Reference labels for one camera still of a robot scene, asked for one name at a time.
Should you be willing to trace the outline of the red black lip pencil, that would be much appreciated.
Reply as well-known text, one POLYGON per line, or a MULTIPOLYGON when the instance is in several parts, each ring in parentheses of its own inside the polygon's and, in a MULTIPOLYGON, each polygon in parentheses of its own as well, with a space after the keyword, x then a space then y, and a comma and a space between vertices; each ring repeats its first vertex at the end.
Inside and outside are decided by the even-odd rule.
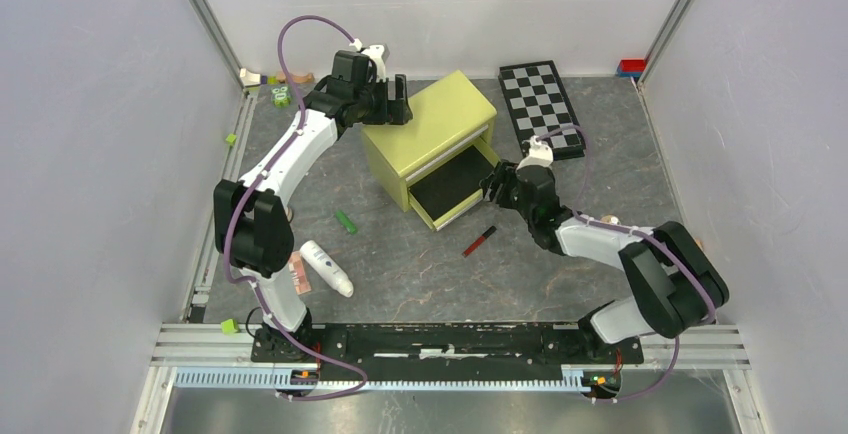
POLYGON ((468 257, 476 249, 478 249, 491 235, 497 231, 497 227, 492 225, 488 227, 479 237, 477 237, 463 252, 463 257, 468 257))

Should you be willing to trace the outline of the green drawer cabinet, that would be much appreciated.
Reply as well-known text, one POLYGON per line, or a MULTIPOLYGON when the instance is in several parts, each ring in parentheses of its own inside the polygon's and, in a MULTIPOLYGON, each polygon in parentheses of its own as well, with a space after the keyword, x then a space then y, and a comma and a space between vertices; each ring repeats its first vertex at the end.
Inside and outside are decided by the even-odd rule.
POLYGON ((482 200, 480 183, 500 157, 491 146, 496 108, 461 71, 409 98, 403 126, 367 126, 362 141, 373 177, 404 212, 438 231, 482 200))

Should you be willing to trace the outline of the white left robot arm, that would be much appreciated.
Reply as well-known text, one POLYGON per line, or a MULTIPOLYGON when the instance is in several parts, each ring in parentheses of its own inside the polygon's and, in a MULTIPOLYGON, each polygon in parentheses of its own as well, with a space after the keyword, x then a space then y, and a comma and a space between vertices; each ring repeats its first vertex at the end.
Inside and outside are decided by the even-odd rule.
POLYGON ((314 335, 301 326, 308 309, 286 271, 295 247, 286 209, 312 165, 347 129, 412 120, 407 79, 388 76, 387 58, 381 44, 338 51, 331 73, 305 96, 274 147, 241 178, 214 188, 215 245, 225 275, 251 287, 266 323, 279 331, 276 348, 290 361, 312 353, 314 335))

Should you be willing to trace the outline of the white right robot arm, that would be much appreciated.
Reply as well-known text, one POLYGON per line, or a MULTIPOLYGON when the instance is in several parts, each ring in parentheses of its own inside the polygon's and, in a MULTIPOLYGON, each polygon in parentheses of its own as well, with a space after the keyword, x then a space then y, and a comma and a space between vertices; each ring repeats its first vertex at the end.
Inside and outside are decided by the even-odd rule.
POLYGON ((548 167, 500 162, 481 183, 486 200, 514 210, 534 242, 557 255, 584 258, 621 271, 629 297, 607 303, 578 322, 580 354, 591 362, 618 343, 658 334, 674 339, 711 323, 730 299, 727 284, 679 222, 654 228, 600 221, 563 204, 548 167))

